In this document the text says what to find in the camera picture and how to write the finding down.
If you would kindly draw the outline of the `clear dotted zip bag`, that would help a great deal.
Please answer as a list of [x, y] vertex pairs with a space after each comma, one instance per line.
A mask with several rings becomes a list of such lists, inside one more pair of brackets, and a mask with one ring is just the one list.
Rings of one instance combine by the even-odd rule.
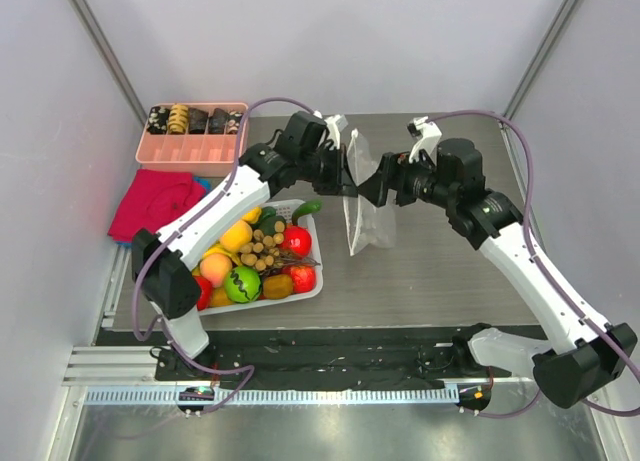
[[[368, 180], [378, 167], [378, 162], [371, 156], [367, 139], [358, 129], [351, 131], [346, 158], [356, 186]], [[390, 203], [375, 207], [359, 195], [357, 198], [344, 197], [343, 209], [351, 256], [357, 255], [369, 245], [383, 249], [396, 245], [396, 217]]]

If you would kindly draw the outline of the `yellow bell pepper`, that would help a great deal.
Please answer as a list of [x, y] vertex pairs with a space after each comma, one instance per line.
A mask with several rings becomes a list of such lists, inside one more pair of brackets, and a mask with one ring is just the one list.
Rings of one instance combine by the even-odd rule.
[[250, 210], [249, 212], [247, 212], [246, 214], [244, 214], [242, 216], [242, 220], [247, 222], [250, 225], [255, 225], [259, 222], [261, 215], [262, 215], [262, 209], [259, 206], [257, 206], [252, 210]]

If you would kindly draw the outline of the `green watermelon ball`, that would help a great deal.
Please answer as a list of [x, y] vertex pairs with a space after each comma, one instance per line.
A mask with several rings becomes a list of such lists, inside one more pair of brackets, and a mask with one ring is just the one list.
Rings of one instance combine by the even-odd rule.
[[252, 267], [238, 266], [225, 276], [223, 287], [231, 301], [246, 304], [259, 298], [262, 280]]

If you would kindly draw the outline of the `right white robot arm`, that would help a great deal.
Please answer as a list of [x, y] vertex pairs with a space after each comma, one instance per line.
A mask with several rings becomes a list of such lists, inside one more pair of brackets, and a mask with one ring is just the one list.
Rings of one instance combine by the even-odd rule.
[[395, 191], [399, 206], [417, 200], [442, 208], [453, 230], [488, 259], [516, 289], [546, 336], [536, 340], [478, 323], [453, 339], [451, 361], [465, 376], [495, 367], [535, 380], [556, 406], [570, 408], [616, 380], [638, 338], [610, 324], [583, 298], [572, 304], [567, 280], [533, 244], [523, 216], [504, 194], [486, 188], [483, 158], [468, 139], [439, 143], [436, 156], [386, 153], [356, 178], [376, 207]]

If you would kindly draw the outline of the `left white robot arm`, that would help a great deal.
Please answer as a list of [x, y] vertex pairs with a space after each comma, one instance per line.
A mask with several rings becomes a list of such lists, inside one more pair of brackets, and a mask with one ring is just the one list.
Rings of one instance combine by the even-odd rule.
[[346, 126], [343, 115], [293, 114], [274, 143], [248, 147], [225, 180], [186, 214], [155, 233], [142, 229], [134, 236], [136, 292], [160, 314], [169, 340], [182, 350], [178, 367], [190, 379], [205, 378], [213, 366], [196, 308], [201, 288], [192, 269], [250, 209], [298, 181], [310, 183], [319, 195], [356, 195], [340, 138]]

